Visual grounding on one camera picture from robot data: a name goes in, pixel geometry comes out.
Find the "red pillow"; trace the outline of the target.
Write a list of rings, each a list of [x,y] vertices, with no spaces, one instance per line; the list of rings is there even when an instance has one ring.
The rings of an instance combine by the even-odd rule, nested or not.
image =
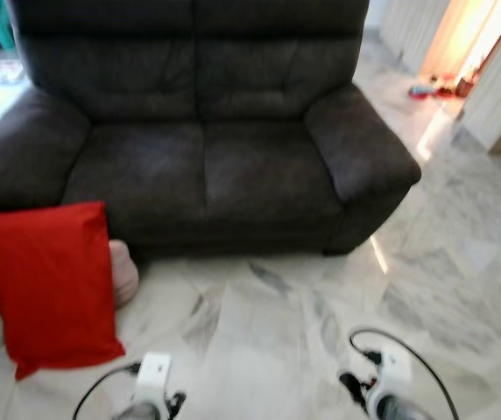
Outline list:
[[[0,213],[0,316],[15,380],[125,355],[101,201]]]

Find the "white slatted cabinet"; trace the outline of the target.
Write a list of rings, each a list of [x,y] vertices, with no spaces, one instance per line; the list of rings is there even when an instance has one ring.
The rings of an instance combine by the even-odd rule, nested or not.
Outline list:
[[[378,29],[380,40],[408,69],[426,74],[427,56],[450,0],[387,0]]]

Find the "blue and red bowl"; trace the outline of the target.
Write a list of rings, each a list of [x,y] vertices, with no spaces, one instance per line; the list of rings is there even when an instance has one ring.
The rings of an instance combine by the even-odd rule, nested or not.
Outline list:
[[[415,84],[408,88],[408,96],[415,100],[426,100],[434,96],[434,87],[430,84]]]

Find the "dark grey fabric sofa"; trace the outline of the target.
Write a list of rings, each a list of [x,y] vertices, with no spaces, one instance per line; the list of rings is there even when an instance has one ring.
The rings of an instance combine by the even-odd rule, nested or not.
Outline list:
[[[347,255],[421,179],[352,76],[370,0],[5,0],[0,214],[102,201],[175,255]]]

